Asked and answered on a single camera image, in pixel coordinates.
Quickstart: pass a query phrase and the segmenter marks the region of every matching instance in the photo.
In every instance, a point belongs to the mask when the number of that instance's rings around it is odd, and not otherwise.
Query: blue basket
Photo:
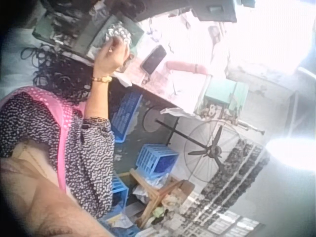
[[[116,173],[113,174],[112,186],[113,194],[119,194],[121,201],[116,206],[112,207],[111,212],[102,217],[102,220],[108,220],[114,216],[119,215],[125,210],[126,207],[128,187],[123,183]]]
[[[139,153],[137,170],[148,178],[170,173],[179,154],[162,144],[145,144]]]
[[[137,92],[126,93],[117,112],[111,119],[112,131],[116,143],[123,143],[126,139],[131,121],[143,95]]]

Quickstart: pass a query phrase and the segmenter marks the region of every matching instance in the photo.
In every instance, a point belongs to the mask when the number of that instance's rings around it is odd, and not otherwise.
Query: black mobile phone
[[[148,73],[148,75],[151,75],[166,55],[167,52],[162,45],[157,46],[141,65],[142,69]]]

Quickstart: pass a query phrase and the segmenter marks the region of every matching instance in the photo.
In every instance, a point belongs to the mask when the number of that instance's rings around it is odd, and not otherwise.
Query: black and white print fabric
[[[114,135],[108,119],[83,119],[74,110],[66,142],[66,184],[83,209],[95,218],[112,205]],[[2,158],[8,158],[22,141],[49,146],[49,163],[57,171],[60,128],[49,109],[22,92],[10,98],[0,111]]]

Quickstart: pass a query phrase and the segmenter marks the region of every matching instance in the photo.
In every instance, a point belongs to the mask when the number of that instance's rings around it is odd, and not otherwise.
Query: green machine
[[[229,79],[212,79],[205,97],[214,104],[228,109],[231,114],[240,114],[248,95],[249,86]]]
[[[199,115],[205,120],[224,119],[237,125],[248,91],[246,83],[212,78],[205,91]]]

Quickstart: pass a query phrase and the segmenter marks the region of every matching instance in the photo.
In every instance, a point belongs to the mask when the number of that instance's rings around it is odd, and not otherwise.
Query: pink dupatta
[[[73,109],[78,109],[83,114],[85,102],[81,102],[78,106],[73,106],[66,100],[58,98],[52,92],[34,86],[26,86],[19,88],[9,95],[5,96],[0,101],[0,107],[2,107],[12,96],[21,92],[28,93],[36,101],[42,101],[47,106],[54,119],[60,126],[57,155],[57,177],[59,188],[66,192],[65,152],[67,135],[72,123]]]

